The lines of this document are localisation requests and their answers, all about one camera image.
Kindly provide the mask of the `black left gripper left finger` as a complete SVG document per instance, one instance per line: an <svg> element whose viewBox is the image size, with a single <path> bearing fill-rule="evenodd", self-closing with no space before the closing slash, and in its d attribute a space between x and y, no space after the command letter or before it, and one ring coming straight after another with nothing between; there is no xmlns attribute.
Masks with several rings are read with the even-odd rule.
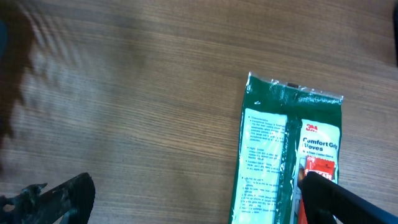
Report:
<svg viewBox="0 0 398 224"><path fill-rule="evenodd" d="M88 223L96 193L89 173L81 173L42 193L46 186L32 184L15 197L2 195L1 223Z"/></svg>

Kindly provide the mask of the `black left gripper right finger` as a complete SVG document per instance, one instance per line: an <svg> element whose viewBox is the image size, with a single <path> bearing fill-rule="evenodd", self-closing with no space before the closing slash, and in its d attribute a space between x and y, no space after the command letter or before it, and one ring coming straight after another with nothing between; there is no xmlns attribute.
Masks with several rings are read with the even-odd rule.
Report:
<svg viewBox="0 0 398 224"><path fill-rule="evenodd" d="M316 172L301 180L308 224L397 224L397 217Z"/></svg>

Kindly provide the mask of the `green 3M glove package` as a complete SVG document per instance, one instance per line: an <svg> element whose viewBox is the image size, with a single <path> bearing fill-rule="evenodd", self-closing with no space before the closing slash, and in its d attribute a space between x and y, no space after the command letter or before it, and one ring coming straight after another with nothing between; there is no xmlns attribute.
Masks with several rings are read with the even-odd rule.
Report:
<svg viewBox="0 0 398 224"><path fill-rule="evenodd" d="M298 182L338 181L343 97L248 75L230 224L305 223Z"/></svg>

